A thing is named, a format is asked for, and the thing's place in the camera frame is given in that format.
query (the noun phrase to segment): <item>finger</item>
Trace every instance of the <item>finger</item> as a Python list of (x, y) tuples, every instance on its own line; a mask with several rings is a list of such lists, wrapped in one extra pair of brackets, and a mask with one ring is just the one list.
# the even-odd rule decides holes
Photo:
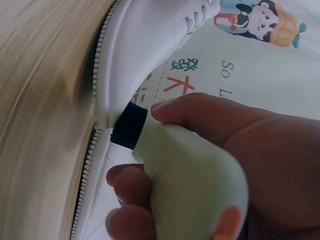
[(111, 211), (105, 221), (114, 240), (155, 240), (156, 231), (150, 212), (136, 205)]
[(134, 166), (125, 168), (113, 180), (115, 194), (122, 204), (135, 204), (148, 210), (151, 185), (149, 176)]
[(143, 164), (136, 164), (136, 163), (132, 163), (132, 164), (122, 164), (122, 165), (116, 165), (111, 167), (108, 172), (106, 173), (106, 182), (113, 187), (114, 186), (114, 179), (115, 177), (124, 169), (126, 169), (127, 167), (135, 167), (138, 169), (141, 169), (144, 171), (144, 166)]
[(205, 93), (169, 100), (151, 113), (160, 122), (185, 127), (220, 147), (238, 131), (275, 114)]

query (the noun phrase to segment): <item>shoe lace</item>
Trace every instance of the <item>shoe lace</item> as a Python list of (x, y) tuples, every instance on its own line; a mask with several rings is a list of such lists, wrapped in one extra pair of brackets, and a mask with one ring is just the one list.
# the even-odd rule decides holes
[[(213, 0), (206, 0), (209, 5), (213, 3)], [(200, 17), (200, 14), (198, 14), (196, 11), (193, 12), (193, 18), (191, 17), (186, 17), (186, 26), (187, 26), (187, 32), (186, 34), (191, 34), (193, 30), (201, 23), (203, 23), (207, 19), (207, 7), (205, 5), (201, 6), (201, 11), (202, 11), (202, 17)]]

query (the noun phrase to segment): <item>wooden surface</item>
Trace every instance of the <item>wooden surface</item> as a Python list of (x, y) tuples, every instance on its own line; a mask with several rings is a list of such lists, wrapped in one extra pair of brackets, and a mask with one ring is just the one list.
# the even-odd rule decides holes
[(0, 240), (69, 237), (111, 3), (0, 0)]

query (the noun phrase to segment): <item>red chinese character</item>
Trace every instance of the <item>red chinese character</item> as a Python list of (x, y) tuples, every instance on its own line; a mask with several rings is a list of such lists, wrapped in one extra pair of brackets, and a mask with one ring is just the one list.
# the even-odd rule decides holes
[(183, 91), (182, 91), (182, 94), (186, 94), (188, 89), (191, 89), (191, 90), (195, 90), (195, 87), (190, 85), (189, 84), (189, 76), (185, 76), (185, 81), (181, 81), (180, 79), (176, 79), (176, 78), (173, 78), (173, 77), (167, 77), (166, 79), (170, 80), (170, 81), (173, 81), (175, 82), (176, 84), (173, 84), (167, 88), (165, 88), (163, 91), (164, 92), (168, 92), (176, 87), (179, 87), (180, 85), (183, 86)]

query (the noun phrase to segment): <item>light green brush handle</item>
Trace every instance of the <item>light green brush handle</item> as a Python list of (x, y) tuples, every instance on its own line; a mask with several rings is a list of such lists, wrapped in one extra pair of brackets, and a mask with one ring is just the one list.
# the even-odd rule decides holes
[(248, 207), (238, 162), (187, 129), (148, 112), (132, 152), (152, 179), (157, 240), (235, 240)]

